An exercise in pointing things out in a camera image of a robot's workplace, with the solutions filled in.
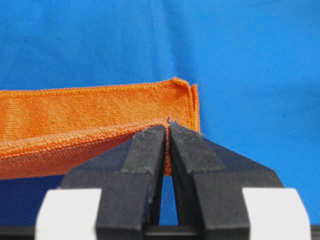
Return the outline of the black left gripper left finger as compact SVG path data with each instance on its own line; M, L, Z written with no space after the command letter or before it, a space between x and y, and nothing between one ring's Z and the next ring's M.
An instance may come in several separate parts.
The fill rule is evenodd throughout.
M99 240L142 240L160 221L166 128L154 126L71 169L62 189L102 190L96 235Z

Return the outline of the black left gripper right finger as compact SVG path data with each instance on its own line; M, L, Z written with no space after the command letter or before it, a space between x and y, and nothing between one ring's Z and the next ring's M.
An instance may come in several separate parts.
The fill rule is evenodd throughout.
M281 188L270 168L178 123L169 126L178 223L204 240L247 240L250 221L243 188Z

